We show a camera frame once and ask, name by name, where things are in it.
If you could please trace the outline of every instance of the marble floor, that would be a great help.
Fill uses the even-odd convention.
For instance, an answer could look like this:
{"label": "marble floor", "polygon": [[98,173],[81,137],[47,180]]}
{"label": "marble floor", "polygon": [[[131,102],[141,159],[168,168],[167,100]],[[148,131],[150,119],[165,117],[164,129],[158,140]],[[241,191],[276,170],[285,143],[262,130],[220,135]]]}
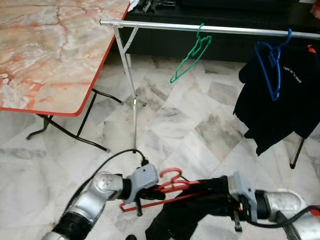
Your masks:
{"label": "marble floor", "polygon": [[[256,189],[291,189],[307,203],[320,203],[320,127],[301,151],[296,169],[289,161],[298,144],[292,134],[257,157],[255,142],[243,138],[246,126],[233,116],[242,84],[243,63],[200,61],[174,84],[169,80],[181,59],[132,56],[136,91],[147,106],[138,106],[137,147],[158,170],[178,167],[189,180],[241,171]],[[76,188],[106,158],[133,144],[130,91],[117,54],[107,59],[95,88],[125,101],[120,105],[98,96],[82,137],[111,149],[103,152],[73,140],[52,126],[27,141],[42,127],[32,114],[0,111],[0,239],[35,240],[59,220]],[[84,117],[54,117],[76,132]],[[129,175],[138,167],[138,154],[126,153],[105,166],[111,173]],[[89,240],[124,240],[144,230],[161,210],[147,208],[142,217],[122,213],[121,201],[108,202]],[[229,217],[207,216],[193,240],[285,240],[282,229],[262,229],[242,223],[234,231]]]}

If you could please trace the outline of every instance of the blue hanger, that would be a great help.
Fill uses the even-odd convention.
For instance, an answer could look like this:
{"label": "blue hanger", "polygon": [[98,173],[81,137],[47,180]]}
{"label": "blue hanger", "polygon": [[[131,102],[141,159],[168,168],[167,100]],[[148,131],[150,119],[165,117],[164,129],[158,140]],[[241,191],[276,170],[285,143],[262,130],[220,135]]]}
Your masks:
{"label": "blue hanger", "polygon": [[[259,42],[257,42],[255,44],[255,53],[256,53],[256,55],[258,57],[258,61],[259,61],[260,65],[261,65],[262,72],[263,72],[263,75],[264,75],[264,78],[265,78],[265,81],[266,81],[266,85],[268,87],[271,99],[273,101],[277,101],[279,99],[279,96],[280,96],[279,91],[280,91],[280,88],[281,88],[281,70],[280,70],[280,65],[279,65],[279,59],[280,59],[280,55],[281,55],[281,48],[284,45],[288,44],[288,42],[291,39],[291,36],[292,36],[292,30],[291,30],[291,28],[289,28],[288,29],[288,37],[287,37],[286,41],[281,43],[278,46],[270,46],[270,44],[268,44],[265,41],[259,41]],[[260,53],[259,53],[259,49],[261,47],[267,47],[269,49],[269,56],[268,56],[269,63],[273,68],[276,67],[278,82],[277,82],[277,87],[276,87],[275,91],[273,91],[273,89],[271,87],[269,76],[268,76],[268,73],[267,73],[266,68],[265,68],[265,64],[263,63],[262,58],[261,58]]]}

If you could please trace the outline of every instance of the metal rail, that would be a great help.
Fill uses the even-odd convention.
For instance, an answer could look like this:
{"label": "metal rail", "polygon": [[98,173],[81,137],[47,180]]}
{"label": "metal rail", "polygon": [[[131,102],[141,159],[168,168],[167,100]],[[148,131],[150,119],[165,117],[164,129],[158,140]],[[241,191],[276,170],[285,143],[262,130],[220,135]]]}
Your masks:
{"label": "metal rail", "polygon": [[[161,29],[161,30],[176,30],[176,31],[193,31],[199,29],[199,25],[171,24],[159,22],[143,22],[143,21],[122,21],[122,20],[100,20],[101,25],[123,28],[140,28],[140,29]],[[255,29],[243,27],[226,27],[226,26],[203,26],[201,32],[204,33],[220,33],[220,34],[244,34],[244,35],[262,35],[286,37],[288,31]],[[293,38],[320,40],[320,34],[308,32],[292,32]]]}

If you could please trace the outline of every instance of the green hanger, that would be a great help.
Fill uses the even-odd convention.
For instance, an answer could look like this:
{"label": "green hanger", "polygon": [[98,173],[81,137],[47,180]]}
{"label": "green hanger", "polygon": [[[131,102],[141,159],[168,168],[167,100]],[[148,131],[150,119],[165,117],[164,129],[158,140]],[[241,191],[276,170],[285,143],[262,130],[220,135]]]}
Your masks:
{"label": "green hanger", "polygon": [[[175,75],[172,76],[172,78],[170,79],[170,83],[173,84],[178,78],[180,78],[183,74],[185,74],[187,71],[189,71],[198,61],[199,59],[202,57],[202,55],[205,53],[205,51],[207,50],[208,46],[211,43],[212,37],[211,36],[206,36],[204,38],[200,37],[200,29],[202,26],[204,26],[205,24],[202,23],[199,26],[199,29],[196,33],[196,42],[194,47],[190,50],[190,52],[187,54],[187,56],[185,57],[185,59],[182,60],[182,62],[180,63],[180,65],[176,68],[175,70]],[[202,52],[200,53],[200,55],[198,56],[198,58],[182,73],[180,73],[178,75],[178,71],[180,70],[180,68],[184,65],[184,63],[190,58],[190,57],[194,57],[202,48],[202,44],[207,41],[206,46],[204,47],[204,49],[202,50]]]}

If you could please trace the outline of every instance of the red table edge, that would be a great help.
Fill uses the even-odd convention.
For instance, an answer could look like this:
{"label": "red table edge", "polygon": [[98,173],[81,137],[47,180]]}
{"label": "red table edge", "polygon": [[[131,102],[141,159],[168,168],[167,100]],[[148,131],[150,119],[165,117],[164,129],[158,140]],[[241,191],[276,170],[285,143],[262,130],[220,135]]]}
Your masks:
{"label": "red table edge", "polygon": [[[130,7],[130,3],[128,4],[128,7],[126,8],[121,20],[125,19],[126,15],[128,13],[129,7]],[[39,111],[39,110],[29,110],[29,109],[20,109],[20,108],[11,108],[11,107],[2,107],[2,106],[0,106],[0,111],[3,110],[3,111],[9,111],[9,112],[41,114],[41,115],[49,115],[49,116],[53,115],[53,116],[61,116],[61,117],[77,117],[79,114],[81,114],[81,112],[83,111],[83,109],[84,109],[84,107],[86,105],[86,102],[87,102],[87,100],[88,100],[88,98],[90,96],[91,90],[94,87],[94,85],[95,85],[95,83],[97,81],[97,78],[99,76],[99,73],[100,73],[102,67],[105,64],[105,61],[107,59],[107,56],[108,56],[108,54],[110,52],[110,49],[111,49],[112,44],[114,43],[114,41],[115,41],[115,36],[113,35],[112,40],[111,40],[111,42],[110,42],[110,44],[109,44],[109,46],[108,46],[108,48],[107,48],[107,50],[106,50],[106,52],[104,54],[104,57],[103,57],[100,65],[99,65],[94,77],[93,77],[93,80],[92,80],[92,82],[90,84],[90,87],[89,87],[89,89],[88,89],[88,91],[87,91],[87,93],[86,93],[86,95],[85,95],[85,97],[83,99],[83,102],[82,102],[80,108],[76,112],[74,112],[74,113],[63,113],[63,112]]]}

